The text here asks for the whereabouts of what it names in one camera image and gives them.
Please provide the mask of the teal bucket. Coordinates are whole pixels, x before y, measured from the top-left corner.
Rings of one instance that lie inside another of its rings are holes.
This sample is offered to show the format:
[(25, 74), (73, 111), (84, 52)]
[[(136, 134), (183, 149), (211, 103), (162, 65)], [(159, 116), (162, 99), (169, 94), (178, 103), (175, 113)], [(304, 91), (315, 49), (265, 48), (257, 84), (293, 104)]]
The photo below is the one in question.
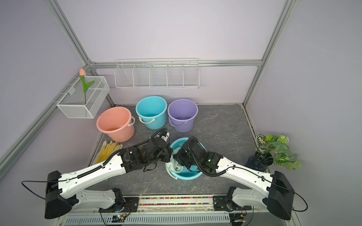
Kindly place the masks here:
[(151, 130), (159, 130), (166, 124), (167, 102), (159, 96), (143, 98), (136, 105), (139, 121)]
[[(173, 149), (173, 151), (179, 147), (182, 148), (187, 140), (187, 137), (179, 138), (171, 144), (171, 148)], [(183, 171), (181, 173), (170, 172), (167, 168), (166, 171), (172, 178), (176, 180), (194, 180), (199, 178), (203, 174), (201, 171), (198, 170), (198, 167), (196, 165), (192, 165), (189, 169), (186, 166), (183, 166)]]

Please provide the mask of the purple bucket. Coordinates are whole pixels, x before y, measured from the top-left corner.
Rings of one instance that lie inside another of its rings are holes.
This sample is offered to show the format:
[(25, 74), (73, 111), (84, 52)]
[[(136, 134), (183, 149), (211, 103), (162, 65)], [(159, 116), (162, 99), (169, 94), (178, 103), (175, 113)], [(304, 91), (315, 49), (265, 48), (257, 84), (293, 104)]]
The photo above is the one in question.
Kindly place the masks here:
[(170, 125), (180, 133), (187, 133), (192, 130), (194, 120), (199, 112), (199, 108), (189, 99), (178, 99), (168, 106), (168, 116)]

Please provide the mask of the pink plastic bucket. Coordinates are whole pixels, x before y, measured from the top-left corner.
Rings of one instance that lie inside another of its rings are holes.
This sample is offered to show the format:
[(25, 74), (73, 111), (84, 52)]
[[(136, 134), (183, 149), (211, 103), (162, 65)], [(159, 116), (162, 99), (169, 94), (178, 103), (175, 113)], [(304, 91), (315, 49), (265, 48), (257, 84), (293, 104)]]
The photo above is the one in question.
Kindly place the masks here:
[(125, 107), (113, 107), (103, 112), (97, 119), (97, 129), (107, 134), (113, 141), (126, 142), (135, 134), (135, 118)]

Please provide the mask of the mint green cloth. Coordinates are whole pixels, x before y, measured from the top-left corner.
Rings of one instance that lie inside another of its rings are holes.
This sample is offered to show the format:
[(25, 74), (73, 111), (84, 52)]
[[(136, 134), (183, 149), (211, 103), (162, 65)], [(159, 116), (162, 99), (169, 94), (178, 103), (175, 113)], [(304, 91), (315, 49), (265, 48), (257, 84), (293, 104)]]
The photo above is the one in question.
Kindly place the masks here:
[(180, 163), (178, 163), (174, 158), (174, 155), (177, 154), (180, 149), (181, 149), (180, 147), (175, 149), (171, 154), (170, 161), (166, 163), (166, 168), (170, 172), (181, 173), (183, 171), (183, 166)]

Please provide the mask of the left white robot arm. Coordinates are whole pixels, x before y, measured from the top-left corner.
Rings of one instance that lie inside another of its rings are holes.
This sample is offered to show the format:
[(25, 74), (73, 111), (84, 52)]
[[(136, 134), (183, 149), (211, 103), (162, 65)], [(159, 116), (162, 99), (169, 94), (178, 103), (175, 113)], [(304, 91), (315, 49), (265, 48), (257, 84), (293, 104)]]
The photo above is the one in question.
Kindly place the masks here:
[(135, 170), (146, 172), (151, 164), (169, 162), (171, 154), (168, 135), (161, 135), (117, 150), (105, 161), (93, 166), (65, 174), (57, 170), (51, 172), (46, 181), (44, 217), (54, 219), (80, 208), (112, 208), (120, 211), (125, 204), (120, 189), (96, 191), (89, 195), (86, 194), (86, 189)]

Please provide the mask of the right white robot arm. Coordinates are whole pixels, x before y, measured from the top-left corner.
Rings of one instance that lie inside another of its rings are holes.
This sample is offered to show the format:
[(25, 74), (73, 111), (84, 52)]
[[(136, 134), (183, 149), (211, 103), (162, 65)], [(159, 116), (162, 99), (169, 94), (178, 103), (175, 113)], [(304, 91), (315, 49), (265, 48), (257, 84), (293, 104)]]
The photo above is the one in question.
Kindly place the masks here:
[(190, 137), (173, 158), (184, 167), (197, 166), (206, 176), (231, 179), (249, 187), (230, 189), (228, 196), (234, 204), (266, 208), (280, 219), (291, 219), (295, 191), (283, 173), (270, 174), (239, 165), (206, 151), (195, 137)]

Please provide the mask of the yellow white work glove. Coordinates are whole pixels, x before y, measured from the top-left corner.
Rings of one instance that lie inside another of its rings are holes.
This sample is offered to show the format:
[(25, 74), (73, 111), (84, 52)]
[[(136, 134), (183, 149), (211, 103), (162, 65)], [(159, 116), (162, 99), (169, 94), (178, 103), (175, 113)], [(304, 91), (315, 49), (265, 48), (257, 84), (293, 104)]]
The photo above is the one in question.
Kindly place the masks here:
[(113, 152), (123, 148), (123, 144), (115, 141), (104, 141), (95, 163), (105, 161)]

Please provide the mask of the potted green plant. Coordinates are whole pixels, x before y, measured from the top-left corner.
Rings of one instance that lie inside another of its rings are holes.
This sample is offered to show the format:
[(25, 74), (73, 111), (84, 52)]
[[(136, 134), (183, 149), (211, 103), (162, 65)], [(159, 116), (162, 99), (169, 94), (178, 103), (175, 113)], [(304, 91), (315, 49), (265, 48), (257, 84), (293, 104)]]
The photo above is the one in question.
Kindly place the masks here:
[(246, 167), (258, 171), (266, 171), (271, 165), (284, 167), (287, 170), (297, 170), (302, 167), (298, 155), (292, 153), (288, 146), (288, 136), (259, 134), (256, 136), (256, 142), (255, 153), (248, 158)]

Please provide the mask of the pink artificial tulip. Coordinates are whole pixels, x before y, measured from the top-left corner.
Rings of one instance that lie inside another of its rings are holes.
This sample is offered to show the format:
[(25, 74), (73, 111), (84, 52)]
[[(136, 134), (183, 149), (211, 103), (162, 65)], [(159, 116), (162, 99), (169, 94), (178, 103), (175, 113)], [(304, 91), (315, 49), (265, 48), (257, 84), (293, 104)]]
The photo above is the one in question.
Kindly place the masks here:
[(82, 85), (83, 85), (84, 104), (86, 105), (87, 104), (87, 95), (86, 95), (86, 93), (87, 93), (88, 89), (95, 83), (95, 81), (90, 81), (89, 83), (86, 82), (85, 77), (87, 76), (87, 73), (83, 68), (81, 68), (79, 70), (79, 74), (80, 74), (80, 80), (81, 80)]

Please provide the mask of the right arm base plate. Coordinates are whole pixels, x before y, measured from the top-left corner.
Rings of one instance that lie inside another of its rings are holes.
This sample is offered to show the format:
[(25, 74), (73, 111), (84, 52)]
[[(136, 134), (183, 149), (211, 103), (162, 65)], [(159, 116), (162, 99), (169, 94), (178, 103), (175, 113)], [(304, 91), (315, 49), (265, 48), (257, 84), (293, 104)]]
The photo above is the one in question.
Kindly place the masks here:
[(214, 195), (213, 196), (213, 208), (215, 211), (251, 211), (251, 206), (239, 206), (234, 203), (231, 199), (226, 198), (225, 195)]

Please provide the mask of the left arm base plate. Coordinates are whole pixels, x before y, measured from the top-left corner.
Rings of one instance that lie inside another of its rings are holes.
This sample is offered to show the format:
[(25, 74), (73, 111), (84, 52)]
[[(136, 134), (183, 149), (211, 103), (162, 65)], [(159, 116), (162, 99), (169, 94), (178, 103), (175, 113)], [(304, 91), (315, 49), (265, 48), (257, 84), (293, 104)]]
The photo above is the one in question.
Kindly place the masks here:
[(100, 208), (98, 210), (99, 213), (132, 213), (136, 212), (139, 206), (139, 197), (130, 196), (125, 197), (124, 201), (116, 202), (111, 207), (107, 209)]

